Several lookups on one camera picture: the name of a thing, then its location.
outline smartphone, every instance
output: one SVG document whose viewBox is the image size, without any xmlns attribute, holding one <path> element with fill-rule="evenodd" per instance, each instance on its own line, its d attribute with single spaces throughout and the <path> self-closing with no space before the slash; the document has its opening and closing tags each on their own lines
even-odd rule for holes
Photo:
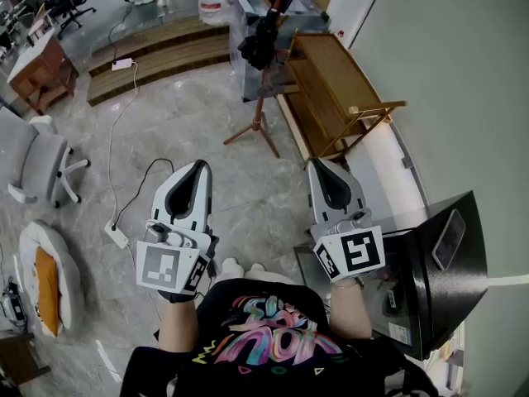
<svg viewBox="0 0 529 397">
<path fill-rule="evenodd" d="M 440 269 L 446 270 L 452 262 L 452 259 L 460 246 L 463 235 L 465 234 L 465 221 L 457 209 L 452 210 L 448 222 L 437 240 L 431 255 Z"/>
</svg>

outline black t-shirt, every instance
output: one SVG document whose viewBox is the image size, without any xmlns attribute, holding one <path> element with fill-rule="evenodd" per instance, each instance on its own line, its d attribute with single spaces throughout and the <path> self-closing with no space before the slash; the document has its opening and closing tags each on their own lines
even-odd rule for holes
<svg viewBox="0 0 529 397">
<path fill-rule="evenodd" d="M 400 389 L 437 394 L 388 340 L 341 340 L 329 329 L 322 300 L 307 287 L 222 281 L 207 293 L 197 316 L 193 352 L 134 350 L 121 396 L 165 397 L 175 376 L 174 395 L 391 395 L 389 377 L 397 378 Z"/>
</svg>

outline wooden step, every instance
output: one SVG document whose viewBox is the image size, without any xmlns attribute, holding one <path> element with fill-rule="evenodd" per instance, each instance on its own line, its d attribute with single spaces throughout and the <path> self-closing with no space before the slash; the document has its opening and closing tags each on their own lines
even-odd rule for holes
<svg viewBox="0 0 529 397">
<path fill-rule="evenodd" d="M 140 87 L 186 70 L 229 60 L 228 34 L 184 42 L 135 58 L 138 64 L 136 84 Z M 129 69 L 106 70 L 93 77 L 88 89 L 90 106 L 134 89 L 134 71 L 133 65 Z"/>
<path fill-rule="evenodd" d="M 114 50 L 113 45 L 106 45 L 94 51 L 89 62 L 88 72 L 91 76 L 96 76 L 109 70 L 114 61 L 114 51 L 116 51 L 117 59 L 131 57 L 135 60 L 140 56 L 173 45 L 227 34 L 228 29 L 228 26 L 206 25 L 198 17 L 186 17 L 167 25 L 155 26 L 117 40 L 113 43 L 116 50 Z"/>
</svg>

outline graphic print on t-shirt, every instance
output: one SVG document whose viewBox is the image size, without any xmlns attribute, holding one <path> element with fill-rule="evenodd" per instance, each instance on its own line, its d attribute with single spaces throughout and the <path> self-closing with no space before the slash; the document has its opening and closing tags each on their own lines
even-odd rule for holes
<svg viewBox="0 0 529 397">
<path fill-rule="evenodd" d="M 222 324 L 232 333 L 219 340 L 218 345 L 214 340 L 211 346 L 204 347 L 204 352 L 198 354 L 194 362 L 236 361 L 239 373 L 246 375 L 251 373 L 252 366 L 286 361 L 291 361 L 290 366 L 300 365 L 311 359 L 317 349 L 333 355 L 333 359 L 342 358 L 341 349 L 317 331 L 315 322 L 276 296 L 239 297 L 232 305 L 232 313 Z M 320 369 L 315 370 L 315 375 L 322 372 Z M 282 375 L 287 368 L 273 366 L 271 371 Z"/>
</svg>

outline orange cushion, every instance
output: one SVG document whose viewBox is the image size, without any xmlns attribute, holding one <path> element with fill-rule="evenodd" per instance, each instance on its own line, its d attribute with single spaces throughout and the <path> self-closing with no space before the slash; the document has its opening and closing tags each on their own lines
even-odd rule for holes
<svg viewBox="0 0 529 397">
<path fill-rule="evenodd" d="M 55 260 L 40 247 L 36 251 L 36 276 L 39 279 L 39 315 L 51 333 L 59 332 L 59 281 Z"/>
</svg>

